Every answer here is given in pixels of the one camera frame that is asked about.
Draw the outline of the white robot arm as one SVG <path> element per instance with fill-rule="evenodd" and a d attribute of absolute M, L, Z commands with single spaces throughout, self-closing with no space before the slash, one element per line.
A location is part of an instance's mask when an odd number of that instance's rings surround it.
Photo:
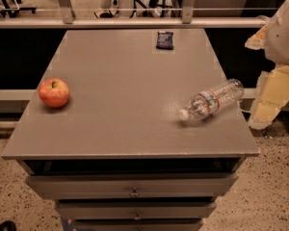
<path fill-rule="evenodd" d="M 272 124 L 289 102 L 289 0 L 285 0 L 245 46 L 252 50 L 263 49 L 265 57 L 275 64 L 272 71 L 262 71 L 258 77 L 250 108 L 249 127 L 262 130 Z"/>

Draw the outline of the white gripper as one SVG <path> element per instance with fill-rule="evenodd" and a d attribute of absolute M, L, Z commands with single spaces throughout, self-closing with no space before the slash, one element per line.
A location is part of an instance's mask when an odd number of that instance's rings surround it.
<path fill-rule="evenodd" d="M 248 125 L 262 130 L 272 124 L 289 102 L 289 5 L 279 8 L 270 23 L 247 39 L 245 47 L 265 47 L 266 58 L 276 63 L 271 72 L 262 71 L 256 84 Z"/>

